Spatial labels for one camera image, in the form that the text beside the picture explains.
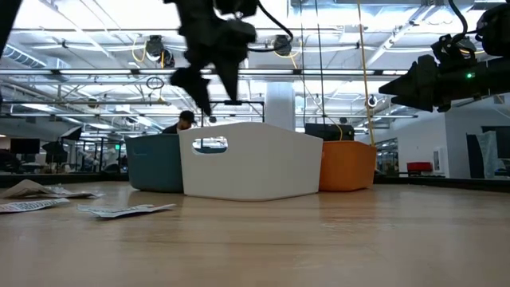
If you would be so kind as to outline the person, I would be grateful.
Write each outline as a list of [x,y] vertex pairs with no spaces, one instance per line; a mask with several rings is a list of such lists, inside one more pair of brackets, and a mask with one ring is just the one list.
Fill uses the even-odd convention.
[[195,115],[192,111],[182,111],[178,117],[178,122],[162,130],[163,134],[177,134],[180,131],[190,129],[196,123]]

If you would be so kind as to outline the red box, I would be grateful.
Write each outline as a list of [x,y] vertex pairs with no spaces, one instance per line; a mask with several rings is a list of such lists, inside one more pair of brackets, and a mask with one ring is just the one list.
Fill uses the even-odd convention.
[[430,162],[408,162],[406,164],[407,171],[411,172],[431,172],[434,170],[432,163]]

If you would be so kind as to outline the black softbox lamp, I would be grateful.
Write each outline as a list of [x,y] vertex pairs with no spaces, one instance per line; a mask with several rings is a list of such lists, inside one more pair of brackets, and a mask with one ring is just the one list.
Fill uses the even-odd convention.
[[78,126],[75,128],[69,129],[67,132],[63,133],[59,136],[61,140],[72,140],[72,141],[78,141],[81,137],[81,133],[83,132],[83,127]]

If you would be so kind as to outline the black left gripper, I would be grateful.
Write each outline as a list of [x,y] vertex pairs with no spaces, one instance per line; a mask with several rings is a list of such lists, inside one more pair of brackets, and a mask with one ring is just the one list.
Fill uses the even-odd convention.
[[[226,93],[236,101],[238,65],[247,57],[249,44],[256,41],[256,29],[243,22],[240,13],[220,14],[214,0],[175,0],[175,6],[178,34],[186,40],[186,59],[195,66],[214,63]],[[207,116],[211,115],[209,82],[191,68],[179,68],[170,77],[171,85],[184,89]]]

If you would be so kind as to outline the teal plastic bin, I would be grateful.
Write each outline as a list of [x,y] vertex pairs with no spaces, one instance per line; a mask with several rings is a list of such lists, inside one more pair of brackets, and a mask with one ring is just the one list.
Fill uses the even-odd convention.
[[131,186],[140,191],[183,193],[179,136],[158,134],[126,140]]

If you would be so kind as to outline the white plastic bin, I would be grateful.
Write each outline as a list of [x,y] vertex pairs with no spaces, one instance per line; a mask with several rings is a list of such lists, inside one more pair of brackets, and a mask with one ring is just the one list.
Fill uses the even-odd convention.
[[268,201],[319,190],[323,140],[265,123],[178,134],[187,196]]

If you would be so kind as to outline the dark computer monitor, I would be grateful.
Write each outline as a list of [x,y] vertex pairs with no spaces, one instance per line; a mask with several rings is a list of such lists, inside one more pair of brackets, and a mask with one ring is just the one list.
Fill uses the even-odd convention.
[[41,149],[41,141],[39,139],[29,138],[11,138],[10,152],[13,154],[38,154]]

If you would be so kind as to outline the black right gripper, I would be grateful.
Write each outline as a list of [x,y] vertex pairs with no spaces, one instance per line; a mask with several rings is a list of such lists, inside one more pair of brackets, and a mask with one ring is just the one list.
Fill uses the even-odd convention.
[[[428,80],[428,64],[432,77],[426,84],[426,103],[413,96]],[[406,74],[379,88],[379,93],[392,95],[393,104],[432,112],[446,112],[453,100],[481,98],[510,92],[510,57],[480,61],[475,65],[439,69],[435,58],[420,56]]]

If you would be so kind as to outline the orange plastic bin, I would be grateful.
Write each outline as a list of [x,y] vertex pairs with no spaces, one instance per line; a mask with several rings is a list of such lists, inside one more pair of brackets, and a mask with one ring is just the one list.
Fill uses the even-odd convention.
[[319,191],[349,192],[371,187],[376,148],[359,141],[323,143]]

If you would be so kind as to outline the black partition panel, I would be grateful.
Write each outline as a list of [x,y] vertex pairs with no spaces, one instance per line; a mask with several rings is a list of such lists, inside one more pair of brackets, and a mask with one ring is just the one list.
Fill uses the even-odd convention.
[[481,129],[482,133],[466,135],[470,177],[510,180],[510,127]]

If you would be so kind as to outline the red and white packet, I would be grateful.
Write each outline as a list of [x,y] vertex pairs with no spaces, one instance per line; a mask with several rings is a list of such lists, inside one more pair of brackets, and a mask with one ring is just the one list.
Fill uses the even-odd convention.
[[70,203],[68,199],[46,199],[28,202],[9,202],[0,204],[0,214],[11,214],[42,210]]
[[106,206],[85,206],[78,205],[77,209],[79,211],[88,212],[90,214],[94,214],[99,218],[119,218],[123,216],[130,216],[133,214],[148,214],[153,212],[159,212],[164,210],[173,210],[176,207],[175,204],[167,204],[162,206],[154,206],[154,205],[138,205],[138,206],[130,206],[130,207],[106,207]]

